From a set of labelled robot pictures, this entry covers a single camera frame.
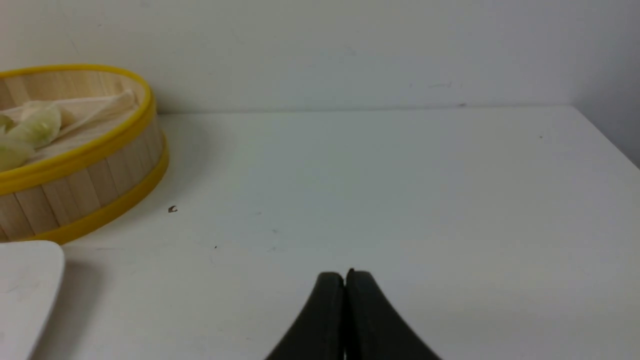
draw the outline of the white wall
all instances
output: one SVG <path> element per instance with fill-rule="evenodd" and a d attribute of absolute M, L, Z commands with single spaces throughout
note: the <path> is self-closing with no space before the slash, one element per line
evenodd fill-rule
<path fill-rule="evenodd" d="M 640 162 L 640 1 L 2 0 L 0 69 L 107 63 L 164 112 L 574 103 Z"/>

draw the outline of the white table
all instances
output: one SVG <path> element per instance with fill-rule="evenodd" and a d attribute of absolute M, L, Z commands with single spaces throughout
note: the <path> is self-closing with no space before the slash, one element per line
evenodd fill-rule
<path fill-rule="evenodd" d="M 573 108 L 161 123 L 164 180 L 64 246 L 36 360 L 263 359 L 349 267 L 445 360 L 640 359 L 640 171 Z"/>

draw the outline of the bamboo steamer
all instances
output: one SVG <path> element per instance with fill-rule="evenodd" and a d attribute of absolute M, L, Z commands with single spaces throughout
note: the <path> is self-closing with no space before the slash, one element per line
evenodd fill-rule
<path fill-rule="evenodd" d="M 156 101 L 138 75 L 103 65 L 0 73 L 0 110 L 32 100 L 105 97 L 127 89 L 139 105 L 131 116 L 98 130 L 85 143 L 0 172 L 0 241 L 62 244 L 88 234 L 144 199 L 169 163 Z"/>

